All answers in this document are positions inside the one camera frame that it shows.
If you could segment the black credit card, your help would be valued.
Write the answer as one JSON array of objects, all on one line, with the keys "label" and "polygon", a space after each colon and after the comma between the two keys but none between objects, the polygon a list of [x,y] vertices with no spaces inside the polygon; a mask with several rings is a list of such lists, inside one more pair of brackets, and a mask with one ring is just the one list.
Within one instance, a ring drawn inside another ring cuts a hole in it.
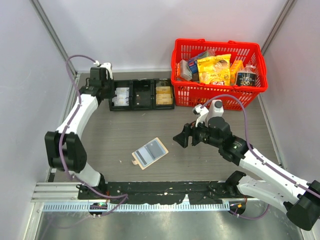
[{"label": "black credit card", "polygon": [[153,159],[158,159],[166,152],[157,140],[153,140],[146,145],[147,150]]}]

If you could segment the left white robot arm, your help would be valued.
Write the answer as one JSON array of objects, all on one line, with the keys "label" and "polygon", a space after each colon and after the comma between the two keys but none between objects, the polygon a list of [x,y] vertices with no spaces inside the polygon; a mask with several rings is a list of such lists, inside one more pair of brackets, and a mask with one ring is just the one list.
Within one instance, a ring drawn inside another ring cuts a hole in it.
[{"label": "left white robot arm", "polygon": [[87,162],[87,152],[81,137],[101,102],[115,96],[112,64],[106,62],[92,67],[86,84],[78,93],[77,100],[63,123],[55,131],[45,134],[48,164],[86,184],[95,199],[102,199],[107,193],[105,178]]}]

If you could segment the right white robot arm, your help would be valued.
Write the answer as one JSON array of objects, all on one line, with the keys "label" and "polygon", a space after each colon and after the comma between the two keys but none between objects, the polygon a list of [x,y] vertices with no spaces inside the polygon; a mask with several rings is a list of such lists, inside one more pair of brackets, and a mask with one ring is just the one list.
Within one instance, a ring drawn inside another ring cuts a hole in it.
[{"label": "right white robot arm", "polygon": [[310,231],[320,218],[320,183],[301,179],[263,156],[256,148],[231,131],[222,117],[212,117],[208,124],[186,123],[173,137],[183,148],[189,143],[204,143],[218,149],[223,159],[246,169],[263,182],[235,171],[228,179],[226,193],[257,198],[279,210],[297,227]]}]

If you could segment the beige leather card holder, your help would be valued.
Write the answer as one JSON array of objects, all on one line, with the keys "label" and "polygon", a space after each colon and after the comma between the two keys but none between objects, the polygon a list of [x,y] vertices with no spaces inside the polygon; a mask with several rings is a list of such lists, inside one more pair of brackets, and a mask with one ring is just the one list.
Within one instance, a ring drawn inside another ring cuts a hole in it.
[{"label": "beige leather card holder", "polygon": [[144,170],[168,153],[168,149],[156,137],[131,154],[133,157],[132,164]]}]

